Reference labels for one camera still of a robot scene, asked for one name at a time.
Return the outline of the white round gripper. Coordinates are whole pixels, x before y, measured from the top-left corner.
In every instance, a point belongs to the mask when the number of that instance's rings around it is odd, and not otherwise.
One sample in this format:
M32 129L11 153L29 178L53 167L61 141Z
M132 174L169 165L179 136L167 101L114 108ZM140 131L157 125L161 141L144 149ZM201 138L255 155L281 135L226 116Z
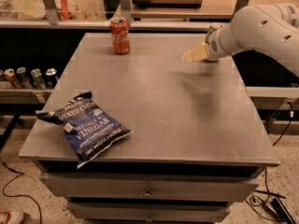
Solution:
M220 59L235 55L242 50L242 47L233 37L230 24L223 24L210 38L210 45L207 43L197 45L183 54L181 60L185 63L192 63L202 61L209 56Z

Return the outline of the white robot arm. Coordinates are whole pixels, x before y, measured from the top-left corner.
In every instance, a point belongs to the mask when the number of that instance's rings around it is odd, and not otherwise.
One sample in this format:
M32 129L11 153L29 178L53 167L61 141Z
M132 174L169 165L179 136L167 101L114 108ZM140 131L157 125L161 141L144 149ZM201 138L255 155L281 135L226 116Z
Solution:
M213 24L206 40L182 56L182 61L217 61L254 50L299 76L299 8L290 3L245 6L229 24Z

